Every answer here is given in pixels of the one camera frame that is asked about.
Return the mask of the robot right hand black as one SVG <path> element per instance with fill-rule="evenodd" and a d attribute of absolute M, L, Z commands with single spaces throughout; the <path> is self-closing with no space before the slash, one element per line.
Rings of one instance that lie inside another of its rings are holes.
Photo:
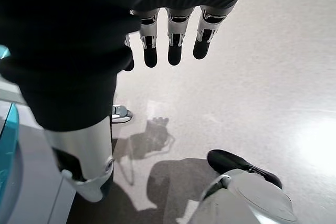
<path fill-rule="evenodd" d="M 161 7 L 237 0 L 1 0 L 1 76 L 18 85 L 46 132 L 60 172 L 84 199 L 101 201 L 113 174 L 111 117 L 117 75 L 132 60 L 125 40 Z"/>

